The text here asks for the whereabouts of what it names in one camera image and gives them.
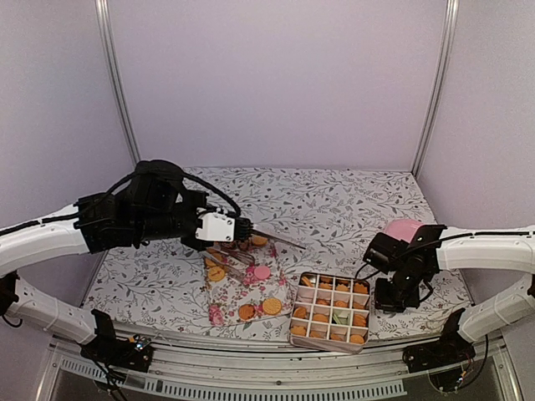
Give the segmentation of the floral cookie tray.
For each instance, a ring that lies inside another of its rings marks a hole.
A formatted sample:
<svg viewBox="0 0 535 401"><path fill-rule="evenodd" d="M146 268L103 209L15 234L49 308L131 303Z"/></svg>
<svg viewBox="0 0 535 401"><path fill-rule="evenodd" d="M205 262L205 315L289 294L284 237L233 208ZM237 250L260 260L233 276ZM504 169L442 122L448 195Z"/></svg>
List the floral cookie tray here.
<svg viewBox="0 0 535 401"><path fill-rule="evenodd" d="M268 240L266 246L253 246L250 241L240 246L236 243L214 246L245 251L256 259L256 265L246 270L246 278L242 282L235 281L227 274L223 280L211 282L207 278L208 269L217 265L204 258L208 318L212 326L234 326L291 312L291 289L279 266L277 248L272 241ZM271 276L266 280L258 280L254 276L256 266L268 266Z"/></svg>

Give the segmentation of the metal divided cookie tin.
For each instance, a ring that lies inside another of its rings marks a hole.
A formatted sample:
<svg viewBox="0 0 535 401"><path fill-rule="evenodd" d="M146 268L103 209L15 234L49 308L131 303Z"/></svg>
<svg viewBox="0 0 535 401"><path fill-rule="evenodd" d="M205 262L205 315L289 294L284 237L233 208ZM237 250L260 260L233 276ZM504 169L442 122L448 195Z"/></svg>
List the metal divided cookie tin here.
<svg viewBox="0 0 535 401"><path fill-rule="evenodd" d="M368 342L370 284L366 280L305 272L299 278L289 342L313 350L357 354ZM349 325L333 324L334 314Z"/></svg>

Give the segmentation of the metal tin lid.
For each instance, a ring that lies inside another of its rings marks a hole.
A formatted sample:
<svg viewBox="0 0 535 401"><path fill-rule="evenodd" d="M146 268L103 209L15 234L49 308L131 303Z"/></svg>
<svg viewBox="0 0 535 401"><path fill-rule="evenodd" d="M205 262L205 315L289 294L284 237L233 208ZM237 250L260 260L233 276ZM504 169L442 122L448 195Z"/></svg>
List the metal tin lid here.
<svg viewBox="0 0 535 401"><path fill-rule="evenodd" d="M306 246L304 246L304 245L302 245L300 243L297 243L295 240L288 239L287 237L283 237L283 236L281 236L279 234L270 233L267 230L260 229L257 226L254 226L252 228L252 234L255 235L255 236L261 236L261 237L267 238L267 239L275 241L275 242L280 242L280 243L283 243L283 244L285 244L287 246L292 246L292 247L298 248L300 250L305 250L306 249Z"/></svg>

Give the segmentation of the metal serving tongs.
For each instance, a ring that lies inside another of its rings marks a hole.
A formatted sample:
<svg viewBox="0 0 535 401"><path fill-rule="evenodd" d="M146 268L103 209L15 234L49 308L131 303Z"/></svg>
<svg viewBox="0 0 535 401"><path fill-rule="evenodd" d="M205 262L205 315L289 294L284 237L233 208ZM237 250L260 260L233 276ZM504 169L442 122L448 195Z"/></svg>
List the metal serving tongs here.
<svg viewBox="0 0 535 401"><path fill-rule="evenodd" d="M227 275L237 282L242 282L246 278L246 270L256 265L256 259L252 255L239 249L213 246L202 251L201 255L206 261L209 260L213 264L222 266Z"/></svg>

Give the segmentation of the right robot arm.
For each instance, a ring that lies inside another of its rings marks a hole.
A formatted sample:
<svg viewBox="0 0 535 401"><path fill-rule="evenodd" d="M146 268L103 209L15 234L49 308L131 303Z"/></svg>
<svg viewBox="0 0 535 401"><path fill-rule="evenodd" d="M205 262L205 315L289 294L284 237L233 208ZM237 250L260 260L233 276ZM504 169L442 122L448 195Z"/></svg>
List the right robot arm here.
<svg viewBox="0 0 535 401"><path fill-rule="evenodd" d="M475 357L474 343L490 332L534 312L534 228L468 230L444 225L421 225L408 241L384 232L369 244L364 262L390 274L374 285L375 306L384 312L418 308L439 272L463 269L516 271L522 278L486 301L462 307L446 319L438 340L405 348L410 372L460 363Z"/></svg>

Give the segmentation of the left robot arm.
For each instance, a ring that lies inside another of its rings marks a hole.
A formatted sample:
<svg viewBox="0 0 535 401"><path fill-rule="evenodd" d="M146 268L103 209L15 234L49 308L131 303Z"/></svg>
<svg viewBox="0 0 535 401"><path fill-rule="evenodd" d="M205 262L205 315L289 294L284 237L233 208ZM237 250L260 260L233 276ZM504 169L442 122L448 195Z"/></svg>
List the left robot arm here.
<svg viewBox="0 0 535 401"><path fill-rule="evenodd" d="M165 239L204 251L216 242L245 241L252 233L237 203L214 185L169 161L141 161L106 192L1 231L1 315L68 338L98 363L149 360L150 351L117 337L107 313L61 302L29 285L18 269Z"/></svg>

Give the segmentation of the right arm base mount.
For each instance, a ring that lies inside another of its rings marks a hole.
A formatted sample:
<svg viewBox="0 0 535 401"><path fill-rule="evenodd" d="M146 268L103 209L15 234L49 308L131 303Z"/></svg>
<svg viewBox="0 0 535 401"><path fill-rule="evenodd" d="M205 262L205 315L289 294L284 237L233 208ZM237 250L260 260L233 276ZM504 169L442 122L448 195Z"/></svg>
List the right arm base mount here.
<svg viewBox="0 0 535 401"><path fill-rule="evenodd" d="M459 390L465 382L475 356L474 347L455 335L409 346L404 349L402 360L410 373L430 372L454 365L451 370L428 374L428 379L436 390L452 393Z"/></svg>

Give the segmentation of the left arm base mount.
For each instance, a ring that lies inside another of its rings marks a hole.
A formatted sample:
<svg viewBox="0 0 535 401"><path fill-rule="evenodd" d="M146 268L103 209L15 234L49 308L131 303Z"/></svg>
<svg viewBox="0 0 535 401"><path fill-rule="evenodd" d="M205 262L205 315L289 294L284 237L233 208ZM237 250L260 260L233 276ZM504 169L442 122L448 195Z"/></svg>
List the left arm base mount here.
<svg viewBox="0 0 535 401"><path fill-rule="evenodd" d="M80 355L106 367L117 367L147 373L154 348L151 339L135 334L127 339L99 334L90 343L81 345Z"/></svg>

